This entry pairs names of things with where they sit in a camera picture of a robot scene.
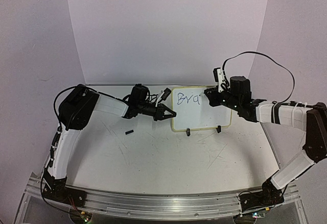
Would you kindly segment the yellow framed small whiteboard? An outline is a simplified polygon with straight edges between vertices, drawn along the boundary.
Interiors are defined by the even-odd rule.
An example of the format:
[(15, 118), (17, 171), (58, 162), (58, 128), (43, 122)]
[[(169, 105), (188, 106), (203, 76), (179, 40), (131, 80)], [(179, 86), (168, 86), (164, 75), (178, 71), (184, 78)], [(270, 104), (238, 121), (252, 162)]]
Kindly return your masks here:
[(215, 129), (231, 124), (232, 111), (224, 106), (212, 107), (204, 94), (207, 86), (185, 86), (172, 89), (172, 119), (175, 132)]

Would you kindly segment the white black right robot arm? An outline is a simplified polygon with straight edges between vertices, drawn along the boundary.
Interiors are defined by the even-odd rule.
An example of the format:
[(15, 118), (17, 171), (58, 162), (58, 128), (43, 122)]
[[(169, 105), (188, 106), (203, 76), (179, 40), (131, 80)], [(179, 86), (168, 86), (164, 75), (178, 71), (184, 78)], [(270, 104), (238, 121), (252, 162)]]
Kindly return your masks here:
[(221, 78), (217, 80), (217, 86), (204, 91), (210, 106), (224, 106), (248, 122), (260, 123), (264, 128), (281, 128), (300, 140), (295, 155), (259, 191), (245, 191), (238, 196), (242, 212), (280, 205), (288, 185), (326, 159), (326, 104), (254, 99), (247, 78), (231, 77), (229, 84)]

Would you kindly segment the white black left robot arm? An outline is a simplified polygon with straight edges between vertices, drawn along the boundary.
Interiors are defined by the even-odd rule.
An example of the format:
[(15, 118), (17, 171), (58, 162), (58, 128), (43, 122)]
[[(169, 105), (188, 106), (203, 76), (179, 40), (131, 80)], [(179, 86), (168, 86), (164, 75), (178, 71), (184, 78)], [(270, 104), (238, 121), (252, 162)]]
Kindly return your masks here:
[(154, 121), (176, 117), (177, 113), (163, 102), (170, 96), (166, 88), (160, 95), (152, 95), (142, 84), (133, 86), (124, 98), (97, 91), (79, 84), (66, 89), (68, 96), (54, 107), (58, 128), (50, 148), (50, 156), (42, 174), (41, 196), (58, 203), (83, 207), (86, 192), (66, 186), (67, 167), (74, 144), (80, 132), (88, 125), (95, 111), (132, 119), (139, 114)]

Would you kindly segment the black whiteboard stand clip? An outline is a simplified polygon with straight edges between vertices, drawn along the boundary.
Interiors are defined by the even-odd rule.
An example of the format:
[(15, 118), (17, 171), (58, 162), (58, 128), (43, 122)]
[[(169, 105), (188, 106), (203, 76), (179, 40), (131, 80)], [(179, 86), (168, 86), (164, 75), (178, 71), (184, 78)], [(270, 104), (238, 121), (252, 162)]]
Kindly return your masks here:
[(221, 133), (221, 131), (222, 131), (221, 126), (217, 126), (217, 127), (216, 127), (216, 131), (217, 131), (218, 134)]
[(191, 135), (191, 130), (190, 130), (190, 128), (187, 128), (187, 130), (186, 130), (186, 135), (187, 135), (188, 137)]

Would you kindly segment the right green circuit board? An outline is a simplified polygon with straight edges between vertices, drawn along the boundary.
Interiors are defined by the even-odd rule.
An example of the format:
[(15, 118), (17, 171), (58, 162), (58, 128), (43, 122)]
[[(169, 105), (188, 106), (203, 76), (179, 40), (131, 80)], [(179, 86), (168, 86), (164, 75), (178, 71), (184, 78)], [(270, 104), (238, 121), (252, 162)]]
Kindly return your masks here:
[(266, 216), (266, 214), (271, 210), (271, 208), (269, 207), (265, 207), (263, 209), (259, 209), (256, 211), (251, 212), (251, 216), (254, 219), (258, 219), (258, 218), (264, 218)]

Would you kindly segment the green circuit board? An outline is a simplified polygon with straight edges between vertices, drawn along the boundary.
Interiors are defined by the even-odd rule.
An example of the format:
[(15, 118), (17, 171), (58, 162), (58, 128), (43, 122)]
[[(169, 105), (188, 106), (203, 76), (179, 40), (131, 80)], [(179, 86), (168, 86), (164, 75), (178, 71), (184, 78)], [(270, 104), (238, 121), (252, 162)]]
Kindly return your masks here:
[(263, 209), (259, 209), (256, 211), (251, 212), (251, 216), (254, 219), (258, 219), (258, 218), (264, 218), (266, 216), (266, 214), (271, 210), (271, 208), (269, 207), (265, 207)]
[(69, 217), (73, 223), (90, 223), (92, 215), (84, 211), (70, 210)]

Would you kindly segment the left green circuit board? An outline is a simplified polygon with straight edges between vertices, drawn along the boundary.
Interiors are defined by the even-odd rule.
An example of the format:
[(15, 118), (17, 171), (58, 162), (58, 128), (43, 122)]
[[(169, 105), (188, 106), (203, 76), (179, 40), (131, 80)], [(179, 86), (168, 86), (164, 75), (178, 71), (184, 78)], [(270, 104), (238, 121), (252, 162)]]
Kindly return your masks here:
[(84, 211), (70, 210), (69, 217), (73, 223), (90, 223), (92, 215)]

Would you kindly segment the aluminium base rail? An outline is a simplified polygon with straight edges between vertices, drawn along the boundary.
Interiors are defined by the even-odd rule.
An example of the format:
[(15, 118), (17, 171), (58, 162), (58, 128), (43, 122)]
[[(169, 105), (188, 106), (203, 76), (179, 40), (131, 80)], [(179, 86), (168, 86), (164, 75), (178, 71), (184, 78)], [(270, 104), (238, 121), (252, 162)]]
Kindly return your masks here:
[(276, 200), (264, 202), (258, 188), (239, 192), (218, 192), (182, 195), (147, 195), (99, 191), (87, 188), (70, 188), (86, 192), (83, 207), (58, 203), (41, 196), (41, 181), (31, 178), (26, 192), (39, 197), (44, 204), (68, 207), (92, 214), (144, 220), (195, 220), (248, 214), (265, 207), (273, 208), (299, 200), (295, 184), (286, 191), (280, 190)]

